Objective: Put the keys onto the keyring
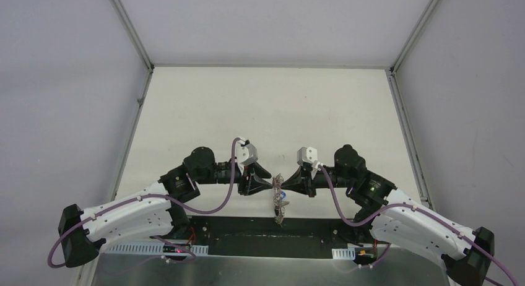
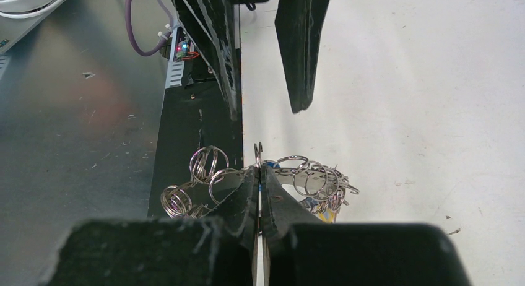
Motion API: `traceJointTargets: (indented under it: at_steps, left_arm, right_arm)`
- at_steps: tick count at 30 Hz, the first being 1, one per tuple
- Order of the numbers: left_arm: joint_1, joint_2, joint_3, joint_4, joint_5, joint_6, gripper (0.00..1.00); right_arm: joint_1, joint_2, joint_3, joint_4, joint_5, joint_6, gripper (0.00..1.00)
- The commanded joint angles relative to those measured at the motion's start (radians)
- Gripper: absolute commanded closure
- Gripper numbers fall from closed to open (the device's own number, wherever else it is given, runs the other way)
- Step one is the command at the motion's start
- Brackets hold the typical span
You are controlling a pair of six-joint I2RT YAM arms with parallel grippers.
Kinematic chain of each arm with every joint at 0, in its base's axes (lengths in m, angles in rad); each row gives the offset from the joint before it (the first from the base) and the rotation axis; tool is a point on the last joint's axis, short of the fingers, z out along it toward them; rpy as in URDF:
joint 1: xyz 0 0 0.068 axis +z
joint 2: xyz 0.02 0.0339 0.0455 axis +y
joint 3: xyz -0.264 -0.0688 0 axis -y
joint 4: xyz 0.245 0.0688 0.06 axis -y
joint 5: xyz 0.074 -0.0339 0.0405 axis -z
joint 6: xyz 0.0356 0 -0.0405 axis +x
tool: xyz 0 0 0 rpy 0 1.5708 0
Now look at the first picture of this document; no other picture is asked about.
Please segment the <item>round metal keyring disc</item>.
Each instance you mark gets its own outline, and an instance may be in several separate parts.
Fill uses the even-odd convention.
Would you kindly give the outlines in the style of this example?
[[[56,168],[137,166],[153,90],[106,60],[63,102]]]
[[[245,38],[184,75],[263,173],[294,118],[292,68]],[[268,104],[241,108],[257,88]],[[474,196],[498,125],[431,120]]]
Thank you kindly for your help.
[[[282,226],[285,216],[285,206],[289,203],[281,199],[280,192],[282,191],[280,185],[284,182],[283,176],[279,173],[272,179],[273,185],[273,204],[274,204],[274,221],[279,226]]]

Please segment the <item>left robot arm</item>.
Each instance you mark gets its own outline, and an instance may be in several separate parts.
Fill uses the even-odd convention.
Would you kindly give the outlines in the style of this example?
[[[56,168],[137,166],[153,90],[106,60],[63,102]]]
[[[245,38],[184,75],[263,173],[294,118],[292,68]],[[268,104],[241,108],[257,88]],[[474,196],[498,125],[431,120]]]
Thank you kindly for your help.
[[[212,149],[197,147],[180,166],[139,192],[95,207],[65,207],[58,226],[59,238],[48,253],[48,266],[79,267],[113,245],[135,238],[170,235],[182,239],[190,228],[188,211],[215,214],[227,205],[234,186],[240,194],[252,195],[270,189],[271,177],[258,163],[255,146],[247,141],[235,139],[226,162],[217,162]],[[203,184],[228,185],[218,207],[200,210],[188,205],[200,196],[198,187]]]

